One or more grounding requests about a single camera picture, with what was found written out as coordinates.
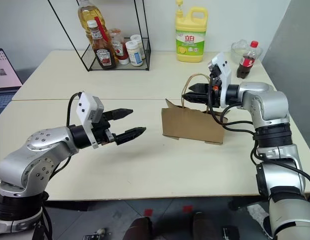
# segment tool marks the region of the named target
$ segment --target black metal rack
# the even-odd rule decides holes
[[[88,44],[86,50],[84,51],[84,53],[81,55],[80,51],[75,47],[69,33],[67,32],[65,26],[63,25],[60,17],[58,16],[55,8],[53,7],[53,4],[51,3],[51,0],[47,0],[51,9],[53,10],[55,16],[57,17],[58,22],[60,23],[62,29],[64,30],[68,40],[70,41],[71,45],[73,46],[74,50],[76,51],[79,59],[81,60],[81,62],[83,63],[85,69],[89,72],[89,71],[100,71],[103,70],[102,67],[99,65],[99,63],[96,61],[96,56],[95,53],[92,49],[92,46],[90,44]],[[138,29],[139,29],[139,34],[142,38],[142,45],[143,45],[143,49],[145,52],[145,59],[143,60],[143,64],[141,66],[135,67],[132,66],[130,63],[127,65],[121,65],[121,64],[117,64],[116,68],[111,69],[111,70],[150,70],[150,60],[151,60],[151,44],[150,44],[150,37],[149,37],[149,30],[148,30],[148,25],[147,25],[147,20],[146,20],[146,12],[145,12],[145,4],[144,4],[144,0],[141,0],[142,2],[142,9],[143,9],[143,15],[144,15],[144,23],[145,23],[145,28],[146,28],[146,33],[147,33],[147,37],[144,37],[142,34],[142,30],[141,30],[141,23],[140,23],[140,17],[139,17],[139,13],[138,13],[138,7],[137,7],[137,3],[136,0],[133,0],[134,2],[134,7],[135,7],[135,12],[136,12],[136,18],[137,18],[137,23],[138,23]]]

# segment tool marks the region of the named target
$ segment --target small white jar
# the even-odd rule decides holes
[[[142,43],[141,35],[139,35],[139,34],[132,35],[130,37],[130,40],[136,41],[138,43],[139,50],[140,50],[140,53],[141,53],[141,59],[145,59],[145,52],[144,52],[144,48],[143,48],[143,43]]]
[[[125,43],[130,63],[134,67],[139,67],[143,65],[142,55],[140,47],[137,41],[128,41]]]

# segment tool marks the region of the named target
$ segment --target paper bag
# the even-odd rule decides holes
[[[192,75],[182,91],[182,94],[187,89]],[[210,111],[200,111],[190,109],[184,106],[177,106],[166,99],[168,108],[162,108],[161,120],[163,135],[176,138],[194,139],[205,141],[212,144],[222,144],[224,138],[224,128],[218,124],[212,117]],[[216,116],[220,116],[221,112],[214,112]],[[223,118],[223,122],[227,123],[227,118]]]

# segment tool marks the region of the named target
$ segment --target laptop keyboard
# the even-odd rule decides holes
[[[14,94],[0,95],[0,109],[5,108],[10,103]]]

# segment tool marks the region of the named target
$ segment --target laptop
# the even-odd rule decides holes
[[[17,76],[4,50],[0,48],[0,114],[21,86],[20,78]]]

